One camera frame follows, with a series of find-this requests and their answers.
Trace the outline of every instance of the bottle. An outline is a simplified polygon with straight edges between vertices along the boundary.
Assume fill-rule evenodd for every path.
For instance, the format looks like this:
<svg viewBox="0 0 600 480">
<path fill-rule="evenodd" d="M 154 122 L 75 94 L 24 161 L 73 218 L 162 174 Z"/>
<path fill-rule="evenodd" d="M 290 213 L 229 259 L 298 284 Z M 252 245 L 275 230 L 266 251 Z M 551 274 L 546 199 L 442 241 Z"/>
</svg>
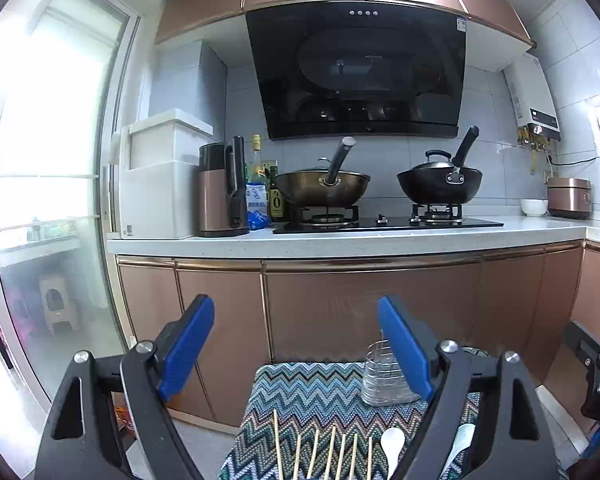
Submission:
<svg viewBox="0 0 600 480">
<path fill-rule="evenodd" d="M 269 184 L 269 216 L 272 222 L 282 222 L 285 220 L 285 213 L 288 206 L 278 186 L 276 186 L 275 179 L 278 175 L 278 167 L 272 166 L 269 172 L 271 176 Z"/>
<path fill-rule="evenodd" d="M 247 180 L 247 211 L 251 215 L 256 215 L 261 221 L 269 221 L 267 208 L 267 177 L 262 168 L 260 160 L 260 136 L 254 135 L 253 142 L 253 158 L 251 159 L 251 171 Z"/>
</svg>

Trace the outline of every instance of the blue gripper pad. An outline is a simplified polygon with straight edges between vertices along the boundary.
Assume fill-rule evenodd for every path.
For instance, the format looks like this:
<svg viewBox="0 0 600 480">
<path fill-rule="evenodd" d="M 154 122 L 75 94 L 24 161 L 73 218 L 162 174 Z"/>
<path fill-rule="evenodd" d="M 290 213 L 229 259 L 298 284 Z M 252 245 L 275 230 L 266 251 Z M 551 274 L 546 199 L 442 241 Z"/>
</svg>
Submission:
<svg viewBox="0 0 600 480">
<path fill-rule="evenodd" d="M 181 327 L 178 322 L 175 330 L 180 330 L 180 334 L 171 344 L 170 352 L 162 365 L 158 394 L 164 402 L 179 393 L 187 382 L 206 337 L 214 325 L 214 311 L 211 298 L 200 294 L 180 318 L 186 325 Z"/>
<path fill-rule="evenodd" d="M 429 402 L 435 393 L 429 373 L 429 359 L 407 325 L 407 322 L 417 324 L 422 330 L 423 323 L 414 320 L 398 300 L 388 296 L 378 301 L 378 321 L 409 387 Z"/>
</svg>

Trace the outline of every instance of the glass door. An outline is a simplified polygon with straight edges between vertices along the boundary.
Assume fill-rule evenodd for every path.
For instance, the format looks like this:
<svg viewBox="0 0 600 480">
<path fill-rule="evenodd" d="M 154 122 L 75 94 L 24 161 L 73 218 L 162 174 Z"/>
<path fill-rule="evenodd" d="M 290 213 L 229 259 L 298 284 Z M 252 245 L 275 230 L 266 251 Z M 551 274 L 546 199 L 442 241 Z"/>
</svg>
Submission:
<svg viewBox="0 0 600 480">
<path fill-rule="evenodd" d="M 72 355 L 123 351 L 100 224 L 100 147 L 131 18 L 107 0 L 42 0 L 0 116 L 0 283 L 53 398 Z"/>
</svg>

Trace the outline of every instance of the screw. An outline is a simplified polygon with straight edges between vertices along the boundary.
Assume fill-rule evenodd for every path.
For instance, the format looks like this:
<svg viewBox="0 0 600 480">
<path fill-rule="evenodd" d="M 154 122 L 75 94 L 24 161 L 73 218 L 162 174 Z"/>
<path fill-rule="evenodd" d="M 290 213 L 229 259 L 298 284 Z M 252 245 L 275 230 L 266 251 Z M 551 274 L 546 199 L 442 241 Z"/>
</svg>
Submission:
<svg viewBox="0 0 600 480">
<path fill-rule="evenodd" d="M 440 348 L 445 354 L 453 354 L 458 351 L 458 343 L 451 339 L 445 339 L 440 342 Z"/>
<path fill-rule="evenodd" d="M 76 363 L 85 363 L 89 360 L 89 352 L 86 350 L 80 350 L 74 354 L 74 361 Z"/>
<path fill-rule="evenodd" d="M 141 341 L 136 345 L 136 352 L 138 352 L 139 354 L 148 354 L 153 350 L 154 344 L 149 340 Z"/>
<path fill-rule="evenodd" d="M 514 352 L 513 350 L 507 350 L 506 352 L 504 352 L 504 360 L 507 363 L 517 363 L 520 361 L 520 355 L 518 355 L 518 353 Z"/>
</svg>

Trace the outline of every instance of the metal wire basket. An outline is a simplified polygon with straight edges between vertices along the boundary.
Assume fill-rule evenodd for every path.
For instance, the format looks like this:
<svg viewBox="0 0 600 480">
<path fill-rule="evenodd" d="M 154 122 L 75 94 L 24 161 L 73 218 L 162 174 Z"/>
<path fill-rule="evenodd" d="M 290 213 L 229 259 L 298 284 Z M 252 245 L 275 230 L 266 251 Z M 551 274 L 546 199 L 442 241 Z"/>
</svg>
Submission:
<svg viewBox="0 0 600 480">
<path fill-rule="evenodd" d="M 404 379 L 387 340 L 373 343 L 367 349 L 360 396 L 371 406 L 393 406 L 420 397 Z"/>
</svg>

